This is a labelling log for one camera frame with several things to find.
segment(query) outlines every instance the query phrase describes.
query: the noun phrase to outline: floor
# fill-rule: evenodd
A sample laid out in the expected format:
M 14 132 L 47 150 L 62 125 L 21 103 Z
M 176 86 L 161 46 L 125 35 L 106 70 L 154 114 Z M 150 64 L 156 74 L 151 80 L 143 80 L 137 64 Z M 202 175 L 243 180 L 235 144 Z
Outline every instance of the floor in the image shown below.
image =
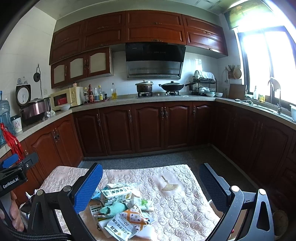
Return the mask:
M 79 167 L 90 168 L 94 162 L 100 163 L 103 166 L 103 169 L 138 169 L 187 164 L 197 178 L 206 198 L 209 200 L 210 197 L 201 185 L 198 175 L 199 165 L 202 163 L 208 163 L 230 186 L 237 185 L 242 191 L 256 192 L 256 188 L 228 160 L 211 146 L 201 147 L 195 150 L 151 156 L 82 161 Z

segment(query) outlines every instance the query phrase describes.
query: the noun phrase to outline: microwave oven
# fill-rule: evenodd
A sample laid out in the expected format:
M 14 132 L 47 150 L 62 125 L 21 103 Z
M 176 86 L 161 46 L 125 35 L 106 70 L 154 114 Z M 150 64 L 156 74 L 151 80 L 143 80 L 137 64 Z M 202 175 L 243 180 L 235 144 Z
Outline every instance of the microwave oven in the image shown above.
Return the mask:
M 50 102 L 54 111 L 60 110 L 61 105 L 71 104 L 71 107 L 83 104 L 83 87 L 72 87 L 50 95 Z

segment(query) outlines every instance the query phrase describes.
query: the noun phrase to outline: ceiling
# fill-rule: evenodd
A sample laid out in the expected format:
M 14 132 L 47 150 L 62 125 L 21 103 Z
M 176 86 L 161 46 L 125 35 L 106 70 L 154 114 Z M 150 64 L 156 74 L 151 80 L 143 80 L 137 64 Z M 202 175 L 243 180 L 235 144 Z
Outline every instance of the ceiling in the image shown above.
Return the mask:
M 90 5 L 113 0 L 40 0 L 36 7 L 58 20 L 65 15 Z M 238 0 L 163 0 L 175 1 L 199 7 L 219 15 Z

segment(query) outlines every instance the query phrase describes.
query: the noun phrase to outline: dish rack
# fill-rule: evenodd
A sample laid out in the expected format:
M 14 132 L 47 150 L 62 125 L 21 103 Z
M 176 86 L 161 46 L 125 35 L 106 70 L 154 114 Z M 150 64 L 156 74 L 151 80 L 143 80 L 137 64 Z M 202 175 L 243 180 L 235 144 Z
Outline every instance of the dish rack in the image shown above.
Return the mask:
M 205 93 L 199 93 L 198 89 L 199 87 L 207 87 L 205 85 L 208 85 L 209 89 L 211 85 L 216 85 L 216 91 L 217 91 L 217 80 L 216 79 L 206 79 L 206 78 L 199 78 L 197 79 L 195 76 L 192 77 L 193 85 L 189 86 L 189 90 L 192 92 L 192 95 L 205 95 Z

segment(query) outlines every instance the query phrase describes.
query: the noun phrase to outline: window frame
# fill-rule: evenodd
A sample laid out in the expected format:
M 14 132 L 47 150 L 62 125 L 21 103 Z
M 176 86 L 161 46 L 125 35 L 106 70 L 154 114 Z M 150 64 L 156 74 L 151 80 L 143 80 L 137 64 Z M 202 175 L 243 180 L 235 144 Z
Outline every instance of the window frame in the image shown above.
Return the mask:
M 250 35 L 250 34 L 263 34 L 264 35 L 265 32 L 271 32 L 271 31 L 281 31 L 281 32 L 285 32 L 287 34 L 289 42 L 290 42 L 291 47 L 292 47 L 293 56 L 294 56 L 294 60 L 295 60 L 295 66 L 296 66 L 296 43 L 294 42 L 294 40 L 291 37 L 291 35 L 289 34 L 288 30 L 284 26 L 269 27 L 269 28 L 263 28 L 263 29 L 258 29 L 258 30 L 252 30 L 252 31 L 237 33 L 237 36 L 238 36 L 238 39 L 239 39 L 239 44 L 240 44 L 241 51 L 242 51 L 243 68 L 244 68 L 244 74 L 245 74 L 245 83 L 247 85 L 247 93 L 248 94 L 253 95 L 253 92 L 250 91 L 249 64 L 248 64 L 247 53 L 245 52 L 245 49 L 244 49 L 244 46 L 243 46 L 243 38 L 245 36 L 247 36 L 247 35 Z M 271 53 L 270 53 L 268 44 L 266 46 L 267 46 L 269 61 L 270 61 L 270 75 L 274 76 Z M 279 103 L 279 99 L 274 97 L 274 90 L 272 89 L 271 85 L 270 85 L 270 96 L 266 96 L 265 98 L 266 98 L 265 99 L 266 102 L 270 102 L 270 103 L 275 104 L 275 105 L 277 105 Z M 290 104 L 296 105 L 296 103 L 294 104 L 294 103 L 287 102 L 287 101 L 285 101 L 283 99 L 281 100 L 281 106 L 283 108 L 291 110 Z

